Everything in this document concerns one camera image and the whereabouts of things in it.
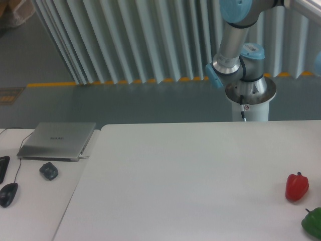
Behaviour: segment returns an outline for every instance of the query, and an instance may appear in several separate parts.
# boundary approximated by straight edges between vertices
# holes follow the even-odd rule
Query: cardboard box
[[[17,27],[34,13],[31,0],[0,0],[0,29]]]

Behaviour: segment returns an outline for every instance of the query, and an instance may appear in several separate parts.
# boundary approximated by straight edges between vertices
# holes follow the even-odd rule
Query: corrugated wall panel
[[[225,22],[217,0],[33,0],[76,83],[205,77]],[[313,71],[321,27],[295,11],[261,14],[249,42],[265,48],[265,72]]]

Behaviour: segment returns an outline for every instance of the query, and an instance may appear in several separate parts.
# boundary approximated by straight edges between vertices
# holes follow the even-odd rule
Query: silver laptop
[[[17,156],[30,160],[78,161],[95,127],[96,123],[39,123]]]

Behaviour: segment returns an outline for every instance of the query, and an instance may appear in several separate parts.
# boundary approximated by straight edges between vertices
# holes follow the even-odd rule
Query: computer mouse
[[[58,169],[51,162],[44,164],[39,171],[47,178],[49,181],[55,179],[58,176]]]
[[[8,207],[15,198],[18,183],[9,183],[0,190],[0,206]]]

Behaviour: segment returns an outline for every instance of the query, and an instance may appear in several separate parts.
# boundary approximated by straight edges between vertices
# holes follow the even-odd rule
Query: light blue joint cap
[[[214,87],[216,88],[224,87],[220,78],[215,73],[213,66],[211,64],[206,65],[205,70],[206,70],[207,77],[209,78],[211,84],[214,85]]]
[[[317,55],[314,62],[314,71],[316,75],[321,76],[321,52]]]
[[[246,18],[253,0],[220,0],[222,17],[228,23],[238,23]]]
[[[241,55],[249,59],[262,60],[265,58],[265,51],[259,44],[246,43],[243,45]]]

